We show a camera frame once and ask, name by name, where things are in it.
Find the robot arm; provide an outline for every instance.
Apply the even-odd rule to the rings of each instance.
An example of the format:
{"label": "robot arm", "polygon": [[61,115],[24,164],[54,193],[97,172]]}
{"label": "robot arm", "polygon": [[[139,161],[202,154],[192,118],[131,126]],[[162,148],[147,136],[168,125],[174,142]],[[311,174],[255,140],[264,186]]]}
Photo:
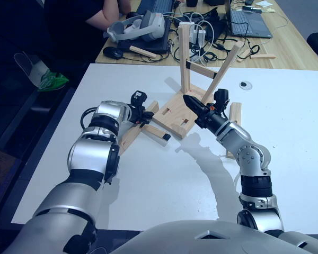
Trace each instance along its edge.
{"label": "robot arm", "polygon": [[195,122],[201,128],[209,129],[217,141],[234,155],[240,167],[242,192],[239,200],[244,210],[237,216],[238,224],[262,232],[284,230],[277,198],[272,193],[271,172],[268,169],[270,152],[255,143],[238,124],[222,116],[228,103],[227,90],[219,89],[214,96],[217,102],[207,106],[195,97],[183,97],[187,107],[198,116]]}
{"label": "robot arm", "polygon": [[[121,123],[148,123],[145,93],[137,91],[130,104],[105,101],[84,112],[83,132],[68,154],[68,178],[56,185],[4,253],[87,253],[95,241],[95,222],[104,183],[117,174]],[[88,127],[83,118],[94,112]]]}

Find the green bag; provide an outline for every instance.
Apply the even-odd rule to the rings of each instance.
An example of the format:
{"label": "green bag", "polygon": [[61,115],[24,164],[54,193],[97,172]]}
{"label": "green bag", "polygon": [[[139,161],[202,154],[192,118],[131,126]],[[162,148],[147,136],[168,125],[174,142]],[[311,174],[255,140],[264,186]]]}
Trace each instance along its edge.
{"label": "green bag", "polygon": [[41,77],[40,92],[47,92],[61,89],[65,86],[69,79],[61,73],[51,72],[49,69]]}

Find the gray floor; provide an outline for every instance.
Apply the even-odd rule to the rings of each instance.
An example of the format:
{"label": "gray floor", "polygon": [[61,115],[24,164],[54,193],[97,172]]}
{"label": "gray floor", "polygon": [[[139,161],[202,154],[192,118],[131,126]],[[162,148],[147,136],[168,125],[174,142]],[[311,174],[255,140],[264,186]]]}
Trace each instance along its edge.
{"label": "gray floor", "polygon": [[318,0],[276,0],[304,39],[318,32]]}

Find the wooden stick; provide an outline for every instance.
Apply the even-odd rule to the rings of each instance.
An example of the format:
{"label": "wooden stick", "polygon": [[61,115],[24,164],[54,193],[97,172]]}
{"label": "wooden stick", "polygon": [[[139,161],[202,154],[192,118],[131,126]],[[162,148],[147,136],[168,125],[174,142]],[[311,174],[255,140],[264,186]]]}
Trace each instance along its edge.
{"label": "wooden stick", "polygon": [[[242,104],[240,102],[233,102],[229,107],[229,119],[230,121],[236,122],[238,125],[241,124],[241,114],[242,114]],[[231,152],[226,151],[226,156],[233,158],[234,156]]]}
{"label": "wooden stick", "polygon": [[[241,58],[245,58],[245,57],[247,57],[250,53],[251,53],[251,49],[246,49],[246,50],[245,50],[243,53],[241,53],[239,56],[240,56]],[[237,58],[237,62],[242,62],[243,59],[241,59],[241,58]]]}
{"label": "wooden stick", "polygon": [[186,67],[190,70],[195,71],[196,73],[202,74],[206,77],[209,77],[211,79],[214,79],[217,72],[213,71],[211,69],[208,69],[204,66],[201,66],[195,62],[191,62],[191,61],[186,61]]}
{"label": "wooden stick", "polygon": [[250,56],[251,59],[274,59],[276,56],[274,54],[255,54]]}
{"label": "wooden stick", "polygon": [[[151,103],[150,106],[146,109],[146,111],[152,111],[153,113],[157,113],[159,111],[159,104],[157,101],[154,101]],[[119,155],[122,155],[123,152],[126,151],[126,149],[132,144],[132,142],[137,138],[140,131],[142,129],[140,128],[140,124],[137,124],[136,126],[131,127],[119,140]]]}
{"label": "wooden stick", "polygon": [[151,57],[151,58],[156,58],[157,55],[152,53],[152,52],[149,52],[147,50],[144,50],[144,49],[141,49],[141,48],[137,48],[137,47],[134,47],[134,46],[130,46],[129,47],[129,50],[130,51],[133,51],[133,52],[136,52],[136,53],[139,53],[145,57]]}
{"label": "wooden stick", "polygon": [[238,51],[243,46],[244,46],[244,42],[241,42],[241,41],[238,41],[236,44],[234,44],[231,52],[228,54],[225,62],[221,66],[216,77],[213,79],[213,81],[212,81],[211,85],[209,86],[209,88],[207,89],[205,95],[202,97],[202,100],[201,100],[202,103],[206,103],[209,100],[210,96],[212,95],[212,93],[216,89],[217,85],[219,84],[219,82],[221,81],[223,76],[225,75],[226,71],[228,70],[230,64],[237,57]]}
{"label": "wooden stick", "polygon": [[183,24],[178,27],[181,91],[183,94],[190,90],[190,70],[186,68],[186,60],[190,60],[190,25]]}
{"label": "wooden stick", "polygon": [[142,130],[145,130],[145,131],[148,131],[149,133],[157,136],[158,138],[161,138],[165,141],[168,141],[171,137],[171,135],[169,135],[168,133],[162,131],[162,130],[159,130],[158,128],[152,126],[152,125],[149,125],[149,124],[145,124],[143,127],[142,127]]}

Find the wooden plank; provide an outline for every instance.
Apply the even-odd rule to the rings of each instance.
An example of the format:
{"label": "wooden plank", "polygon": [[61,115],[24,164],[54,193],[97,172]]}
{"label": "wooden plank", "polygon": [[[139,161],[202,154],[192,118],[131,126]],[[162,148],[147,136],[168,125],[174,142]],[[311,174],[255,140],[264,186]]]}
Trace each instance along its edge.
{"label": "wooden plank", "polygon": [[185,94],[190,90],[190,70],[186,68],[186,61],[190,60],[190,25],[178,27],[181,91]]}
{"label": "wooden plank", "polygon": [[[230,121],[236,122],[238,125],[241,125],[241,116],[242,114],[242,104],[240,102],[233,102],[229,107],[229,119]],[[226,151],[226,156],[232,159],[235,159],[233,154],[229,151]]]}
{"label": "wooden plank", "polygon": [[[247,57],[250,53],[251,53],[251,49],[246,49],[246,50],[245,50],[243,53],[241,53],[239,56],[240,56],[241,58],[245,58],[245,57]],[[241,59],[241,58],[237,58],[237,62],[242,62],[243,59]]]}
{"label": "wooden plank", "polygon": [[[191,84],[188,95],[201,99],[205,90]],[[197,115],[190,110],[184,102],[184,93],[177,92],[160,110],[153,116],[153,122],[169,130],[172,134],[183,139],[191,130],[197,119]]]}
{"label": "wooden plank", "polygon": [[[147,111],[152,111],[153,113],[158,112],[159,104],[157,101],[154,101],[148,106]],[[137,138],[141,131],[140,124],[137,124],[131,127],[119,140],[119,155],[122,155],[123,152],[132,144],[132,142]]]}
{"label": "wooden plank", "polygon": [[251,59],[274,59],[276,56],[274,54],[255,54],[250,56]]}
{"label": "wooden plank", "polygon": [[156,58],[157,57],[157,55],[155,53],[149,52],[147,50],[144,50],[144,49],[141,49],[141,48],[138,48],[138,47],[131,46],[131,47],[129,47],[129,50],[133,51],[133,52],[136,52],[138,54],[141,54],[141,55],[143,55],[145,57],[151,57],[151,58]]}
{"label": "wooden plank", "polygon": [[221,66],[220,70],[218,71],[216,77],[213,79],[211,85],[207,89],[205,95],[203,96],[201,102],[206,103],[210,100],[210,97],[214,90],[216,89],[217,85],[225,75],[226,71],[228,70],[230,64],[232,61],[237,57],[238,51],[244,46],[244,42],[238,41],[236,44],[234,44],[231,52],[228,54],[228,57],[226,58],[225,62]]}
{"label": "wooden plank", "polygon": [[195,71],[196,73],[202,74],[206,77],[209,77],[211,79],[214,79],[217,72],[213,71],[211,69],[208,69],[204,66],[201,66],[195,62],[191,62],[191,61],[186,61],[186,67],[190,70]]}
{"label": "wooden plank", "polygon": [[171,135],[169,135],[168,133],[162,131],[162,130],[159,130],[158,128],[152,126],[152,125],[149,125],[149,124],[145,124],[143,127],[142,127],[142,131],[148,131],[149,133],[157,136],[158,138],[161,138],[165,141],[168,141],[171,137]]}

